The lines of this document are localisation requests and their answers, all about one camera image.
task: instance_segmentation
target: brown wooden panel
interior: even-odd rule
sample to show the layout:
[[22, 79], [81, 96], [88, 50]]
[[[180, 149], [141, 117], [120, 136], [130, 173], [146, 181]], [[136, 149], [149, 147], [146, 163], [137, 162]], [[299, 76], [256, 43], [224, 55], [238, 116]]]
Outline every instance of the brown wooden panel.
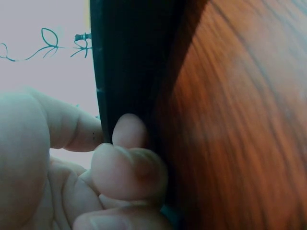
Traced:
[[307, 2], [190, 0], [156, 107], [188, 229], [302, 229]]

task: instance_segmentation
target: skin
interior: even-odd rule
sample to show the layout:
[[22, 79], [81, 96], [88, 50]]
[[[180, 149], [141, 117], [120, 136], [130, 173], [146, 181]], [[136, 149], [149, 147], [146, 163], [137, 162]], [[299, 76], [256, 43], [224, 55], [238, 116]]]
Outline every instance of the skin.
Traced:
[[[169, 230], [159, 213], [166, 167], [147, 133], [124, 115], [111, 144], [100, 121], [32, 89], [0, 94], [0, 229]], [[91, 169], [50, 148], [94, 151]]]

